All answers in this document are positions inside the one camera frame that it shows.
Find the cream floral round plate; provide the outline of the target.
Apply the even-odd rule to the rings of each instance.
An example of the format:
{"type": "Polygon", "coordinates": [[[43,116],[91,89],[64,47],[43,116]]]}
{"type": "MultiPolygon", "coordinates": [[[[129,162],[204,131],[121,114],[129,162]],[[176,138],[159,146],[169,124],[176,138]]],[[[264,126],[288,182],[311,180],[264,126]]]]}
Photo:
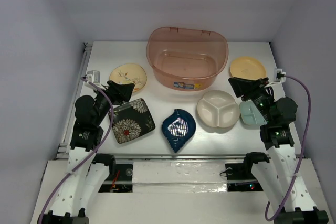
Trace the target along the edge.
{"type": "Polygon", "coordinates": [[[115,68],[109,80],[117,84],[134,84],[133,93],[140,91],[147,82],[144,69],[135,63],[126,63],[115,68]]]}

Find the yellow round plate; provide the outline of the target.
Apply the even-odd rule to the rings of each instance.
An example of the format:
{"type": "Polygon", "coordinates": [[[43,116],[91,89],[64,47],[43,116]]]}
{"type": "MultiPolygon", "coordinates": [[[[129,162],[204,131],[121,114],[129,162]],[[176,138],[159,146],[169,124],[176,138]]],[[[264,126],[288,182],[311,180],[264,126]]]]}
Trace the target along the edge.
{"type": "Polygon", "coordinates": [[[258,80],[267,76],[264,65],[252,57],[239,57],[230,65],[230,74],[232,77],[258,80]]]}

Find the light teal rectangular plate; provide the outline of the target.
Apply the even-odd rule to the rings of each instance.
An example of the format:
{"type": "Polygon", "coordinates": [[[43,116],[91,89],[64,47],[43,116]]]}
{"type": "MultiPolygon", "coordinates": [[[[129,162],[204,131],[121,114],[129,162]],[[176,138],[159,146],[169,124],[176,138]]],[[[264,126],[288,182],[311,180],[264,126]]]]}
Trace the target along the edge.
{"type": "Polygon", "coordinates": [[[251,100],[241,102],[239,109],[240,116],[245,124],[254,126],[267,124],[266,120],[251,100]]]}

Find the white three-section divided plate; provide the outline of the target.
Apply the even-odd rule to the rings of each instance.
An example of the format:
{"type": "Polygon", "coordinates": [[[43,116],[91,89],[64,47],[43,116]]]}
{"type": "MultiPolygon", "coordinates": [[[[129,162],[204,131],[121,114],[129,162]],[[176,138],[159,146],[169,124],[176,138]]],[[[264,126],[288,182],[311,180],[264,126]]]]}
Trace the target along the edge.
{"type": "Polygon", "coordinates": [[[198,101],[196,110],[209,127],[229,128],[240,118],[239,105],[233,96],[221,90],[206,92],[198,101]]]}

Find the black floral square plate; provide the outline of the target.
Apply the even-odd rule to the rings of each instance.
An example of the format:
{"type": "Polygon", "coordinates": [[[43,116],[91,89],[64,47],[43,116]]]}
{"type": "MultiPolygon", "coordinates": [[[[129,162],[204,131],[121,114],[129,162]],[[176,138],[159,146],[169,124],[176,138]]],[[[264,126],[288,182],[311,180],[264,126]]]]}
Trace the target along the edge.
{"type": "Polygon", "coordinates": [[[112,130],[119,144],[128,143],[155,130],[156,125],[143,98],[139,98],[109,111],[112,130]]]}

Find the dark blue leaf-shaped plate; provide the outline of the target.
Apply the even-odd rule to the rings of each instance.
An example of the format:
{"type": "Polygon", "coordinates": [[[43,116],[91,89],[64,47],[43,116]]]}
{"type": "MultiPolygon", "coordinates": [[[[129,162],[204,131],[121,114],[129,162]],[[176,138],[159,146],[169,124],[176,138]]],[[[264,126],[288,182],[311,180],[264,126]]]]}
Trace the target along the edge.
{"type": "Polygon", "coordinates": [[[172,151],[178,153],[196,132],[196,121],[187,111],[174,109],[161,126],[162,133],[172,151]]]}

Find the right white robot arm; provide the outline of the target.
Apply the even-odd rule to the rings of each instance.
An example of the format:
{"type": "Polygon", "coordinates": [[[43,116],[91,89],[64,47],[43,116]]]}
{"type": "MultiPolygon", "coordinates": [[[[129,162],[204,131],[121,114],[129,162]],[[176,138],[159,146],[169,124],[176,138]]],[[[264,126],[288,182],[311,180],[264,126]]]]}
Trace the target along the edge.
{"type": "Polygon", "coordinates": [[[297,104],[289,97],[274,98],[268,78],[247,80],[229,78],[235,96],[251,101],[266,123],[260,138],[266,152],[246,154],[241,171],[256,178],[268,198],[265,219],[273,223],[328,223],[325,210],[319,210],[300,174],[303,154],[295,153],[290,123],[296,120],[297,104]]]}

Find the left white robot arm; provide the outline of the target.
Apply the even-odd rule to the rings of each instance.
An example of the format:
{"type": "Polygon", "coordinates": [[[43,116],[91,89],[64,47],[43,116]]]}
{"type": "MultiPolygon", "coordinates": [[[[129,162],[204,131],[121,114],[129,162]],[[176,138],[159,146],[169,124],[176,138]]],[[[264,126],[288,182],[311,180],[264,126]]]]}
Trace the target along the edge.
{"type": "Polygon", "coordinates": [[[104,131],[100,124],[108,113],[113,113],[114,105],[130,100],[135,85],[108,81],[106,86],[102,86],[86,78],[82,81],[97,95],[83,95],[75,101],[76,120],[66,175],[48,197],[38,223],[89,223],[88,207],[102,183],[116,174],[114,156],[98,153],[112,125],[104,131]]]}

